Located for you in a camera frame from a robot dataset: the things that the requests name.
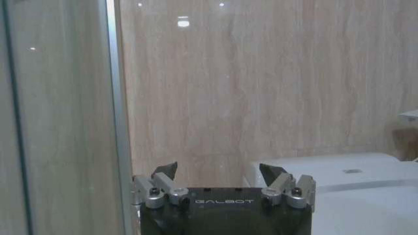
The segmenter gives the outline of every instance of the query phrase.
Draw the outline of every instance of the white surface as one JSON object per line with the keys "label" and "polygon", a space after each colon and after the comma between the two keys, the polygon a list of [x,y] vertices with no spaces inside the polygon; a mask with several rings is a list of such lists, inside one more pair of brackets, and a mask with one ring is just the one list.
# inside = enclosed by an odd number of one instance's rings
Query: white surface
{"label": "white surface", "polygon": [[[309,174],[317,180],[313,235],[418,234],[417,163],[400,162],[385,154],[259,161],[247,165],[245,185],[265,187],[257,176],[259,163],[279,165],[295,177]],[[347,174],[346,169],[361,173]]]}
{"label": "white surface", "polygon": [[401,116],[418,119],[418,110],[405,112],[401,114]]}
{"label": "white surface", "polygon": [[400,116],[406,125],[418,128],[418,110],[405,112]]}
{"label": "white surface", "polygon": [[262,173],[259,171],[259,164],[265,163],[269,165],[282,166],[285,169],[293,173],[295,177],[302,174],[315,174],[319,177],[321,172],[325,173],[325,180],[317,180],[318,186],[329,184],[329,180],[333,177],[327,177],[327,170],[333,170],[333,173],[342,175],[342,171],[346,169],[356,169],[362,165],[376,164],[376,163],[396,163],[400,160],[386,154],[381,153],[364,153],[364,154],[346,154],[346,155],[327,155],[315,157],[301,157],[301,158],[285,158],[273,159],[251,162],[245,167],[245,177],[249,184],[253,187],[266,187]]}

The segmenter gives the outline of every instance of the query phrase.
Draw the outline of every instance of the beige marble wall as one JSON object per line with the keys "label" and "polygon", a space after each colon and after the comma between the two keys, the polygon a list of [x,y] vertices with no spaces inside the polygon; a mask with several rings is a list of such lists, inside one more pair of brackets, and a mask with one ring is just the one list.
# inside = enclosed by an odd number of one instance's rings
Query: beige marble wall
{"label": "beige marble wall", "polygon": [[106,1],[8,2],[34,234],[119,235]]}
{"label": "beige marble wall", "polygon": [[120,2],[135,173],[179,160],[181,182],[231,186],[249,159],[404,157],[418,1]]}

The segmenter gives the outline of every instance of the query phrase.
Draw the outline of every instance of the screw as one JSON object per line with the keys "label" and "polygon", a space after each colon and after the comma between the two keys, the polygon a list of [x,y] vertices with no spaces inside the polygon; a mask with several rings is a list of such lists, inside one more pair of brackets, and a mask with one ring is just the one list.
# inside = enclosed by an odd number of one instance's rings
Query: screw
{"label": "screw", "polygon": [[302,189],[301,188],[294,188],[293,189],[293,196],[297,196],[297,197],[302,196]]}
{"label": "screw", "polygon": [[151,188],[150,189],[150,196],[158,196],[159,195],[159,188]]}

